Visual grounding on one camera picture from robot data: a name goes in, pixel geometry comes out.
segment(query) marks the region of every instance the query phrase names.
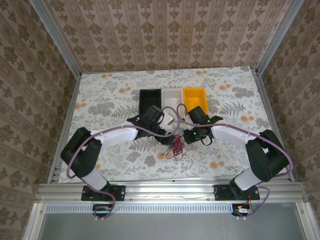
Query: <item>black mounting plate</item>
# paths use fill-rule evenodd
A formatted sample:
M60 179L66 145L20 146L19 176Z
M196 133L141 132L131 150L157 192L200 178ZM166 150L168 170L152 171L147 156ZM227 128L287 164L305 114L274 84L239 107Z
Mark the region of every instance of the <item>black mounting plate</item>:
M116 201L124 201L126 195L126 186L124 185L111 185L109 187L108 193L112 194ZM84 186L82 189L81 195L82 201L108 201L111 202L112 198L103 193L97 193L92 191L87 186Z
M213 191L214 191L214 197L216 201L231 201L231 200L247 201L248 196L251 197L251 200L260 200L259 191L256 186L250 187L239 198L236 198L231 193L229 184L213 185Z

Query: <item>patterned wallpaper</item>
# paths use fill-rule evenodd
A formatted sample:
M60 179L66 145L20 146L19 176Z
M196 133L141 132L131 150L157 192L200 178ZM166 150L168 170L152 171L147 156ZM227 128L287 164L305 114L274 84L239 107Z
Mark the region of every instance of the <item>patterned wallpaper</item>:
M0 0L0 239L22 237L74 84L31 4Z
M305 0L262 75L320 224L320 0Z
M44 0L83 72L250 66L289 0Z

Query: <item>table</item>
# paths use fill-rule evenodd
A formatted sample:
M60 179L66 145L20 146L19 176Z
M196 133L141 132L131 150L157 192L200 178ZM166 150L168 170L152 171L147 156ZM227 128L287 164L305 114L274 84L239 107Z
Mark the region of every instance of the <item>table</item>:
M254 132L271 129L249 67L123 71L82 75L69 139L80 127L102 130L137 115L140 89L199 87L210 117ZM196 142L181 160L166 159L167 149L153 137L140 138L101 152L96 167L109 181L124 181L236 175L250 166L246 152L222 140ZM66 169L63 163L60 183L81 181L67 179Z

